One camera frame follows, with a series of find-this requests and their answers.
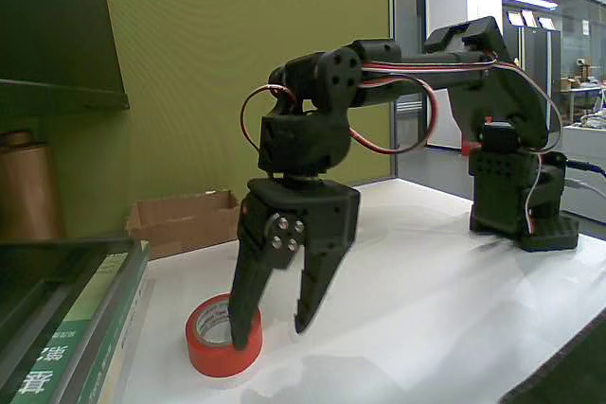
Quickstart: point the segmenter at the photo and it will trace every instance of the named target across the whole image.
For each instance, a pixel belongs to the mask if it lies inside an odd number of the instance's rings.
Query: glass door
[[[393,34],[402,55],[421,53],[425,38],[425,0],[392,0],[392,11]],[[399,97],[394,105],[393,145],[412,144],[425,134],[427,128],[425,96],[414,94]]]

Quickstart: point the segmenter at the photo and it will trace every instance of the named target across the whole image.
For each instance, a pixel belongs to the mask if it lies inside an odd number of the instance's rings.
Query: ceiling light
[[[547,0],[511,0],[513,2],[521,2],[523,4],[534,5],[536,7],[541,7],[542,9],[556,9],[558,4],[554,2],[549,2]]]

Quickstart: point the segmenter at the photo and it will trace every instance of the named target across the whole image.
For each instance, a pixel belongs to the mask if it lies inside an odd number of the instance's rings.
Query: wire
[[[581,180],[564,179],[564,184],[566,186],[568,186],[569,188],[588,189],[588,190],[593,191],[594,193],[598,194],[602,198],[606,199],[606,193],[604,193],[603,191],[600,191],[599,189],[595,188],[594,186],[591,186],[590,184],[582,182]]]
[[[592,163],[576,161],[576,160],[566,160],[566,166],[573,168],[573,169],[595,172],[596,174],[601,174],[602,176],[606,177],[606,170],[604,170],[600,166],[594,165]]]
[[[390,69],[397,71],[405,71],[410,73],[417,71],[422,73],[427,69],[443,69],[443,70],[455,70],[456,72],[471,71],[471,70],[483,70],[490,69],[497,63],[496,59],[491,61],[473,61],[469,63],[464,62],[445,62],[445,63],[429,63],[429,62],[392,62],[392,61],[370,61],[365,63],[362,67],[363,70],[377,70],[377,69]]]
[[[530,152],[534,152],[534,153],[547,153],[548,151],[553,150],[555,147],[558,146],[558,144],[561,141],[561,129],[563,128],[563,123],[561,120],[561,114],[560,111],[558,110],[558,106],[556,105],[556,103],[554,102],[553,99],[551,99],[551,97],[546,94],[544,92],[544,90],[541,88],[541,86],[539,84],[537,84],[533,78],[531,78],[529,75],[527,75],[521,68],[519,68],[517,65],[514,65],[513,63],[504,63],[502,61],[499,61],[498,63],[496,63],[494,65],[495,68],[500,68],[502,70],[509,70],[509,71],[513,71],[514,73],[517,73],[519,76],[521,76],[522,78],[524,78],[531,86],[534,90],[536,90],[539,95],[541,95],[545,101],[547,101],[547,103],[549,103],[549,105],[551,106],[551,109],[553,110],[553,112],[556,114],[556,117],[558,118],[558,136],[556,138],[556,141],[551,145],[551,146],[546,146],[542,149],[532,149],[532,148],[525,148],[526,151],[530,151]]]
[[[246,99],[242,103],[242,107],[240,110],[240,128],[241,128],[242,134],[244,134],[244,137],[246,138],[246,140],[249,142],[249,144],[251,146],[253,146],[255,148],[255,150],[257,152],[259,152],[258,146],[257,146],[257,144],[255,144],[255,142],[253,142],[253,139],[250,137],[250,133],[246,129],[246,122],[244,120],[244,115],[246,113],[246,105],[248,105],[248,102],[251,100],[251,98],[257,94],[260,94],[261,92],[266,92],[266,91],[270,91],[272,93],[272,95],[274,95],[274,96],[277,95],[277,92],[284,92],[286,95],[288,95],[290,97],[290,99],[293,103],[296,103],[296,96],[294,95],[293,91],[291,89],[289,89],[288,87],[285,87],[285,86],[279,85],[279,84],[261,85],[260,87],[257,87],[255,90],[253,90],[250,94],[248,94],[248,97],[246,97]]]
[[[432,113],[431,113],[429,125],[427,127],[427,132],[423,135],[423,137],[420,138],[420,140],[417,141],[412,146],[402,147],[402,148],[397,148],[397,149],[385,149],[381,146],[378,146],[378,145],[374,144],[373,142],[371,142],[370,140],[363,137],[358,132],[356,132],[353,128],[349,128],[349,135],[355,141],[357,141],[359,144],[366,147],[367,149],[370,149],[376,153],[380,153],[383,155],[396,155],[396,154],[400,154],[400,153],[406,153],[407,151],[411,151],[411,150],[414,150],[414,149],[422,146],[425,143],[425,141],[427,141],[427,139],[434,132],[434,129],[436,128],[436,123],[437,123],[436,92],[434,91],[434,89],[432,89],[432,87],[427,82],[425,82],[422,79],[418,79],[418,78],[415,78],[414,76],[409,76],[409,75],[397,75],[397,76],[392,76],[392,77],[384,77],[384,78],[376,78],[373,80],[368,80],[368,81],[361,83],[359,85],[359,87],[363,88],[363,89],[371,89],[371,88],[375,88],[375,87],[383,87],[385,85],[393,84],[395,82],[412,82],[412,83],[416,84],[418,87],[420,87],[420,89],[423,92],[425,92],[425,94],[427,94],[427,97],[429,98],[429,101],[430,101],[431,107],[432,107]]]
[[[530,187],[530,190],[528,191],[528,196],[526,196],[526,200],[524,202],[524,215],[526,218],[526,227],[528,228],[528,233],[529,234],[534,234],[534,224],[532,223],[532,219],[530,218],[530,208],[528,207],[528,205],[530,204],[530,197],[532,196],[532,193],[534,192],[534,190],[537,188],[537,185],[539,184],[539,180],[541,179],[541,167],[543,166],[542,163],[542,159],[541,159],[541,154],[540,153],[534,153],[537,157],[537,161],[538,161],[538,166],[537,166],[537,176],[534,179],[534,182],[532,184],[532,186]]]

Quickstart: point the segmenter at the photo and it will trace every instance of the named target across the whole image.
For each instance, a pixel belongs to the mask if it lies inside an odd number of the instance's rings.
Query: copper cylinder
[[[65,237],[48,146],[31,132],[0,136],[0,239]]]

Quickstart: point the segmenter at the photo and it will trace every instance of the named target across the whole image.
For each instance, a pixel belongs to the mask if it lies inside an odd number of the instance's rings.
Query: floor
[[[425,148],[398,158],[398,175],[461,198],[473,199],[473,178],[467,172],[467,157],[458,151]],[[579,220],[580,231],[606,240],[606,225],[568,214]]]

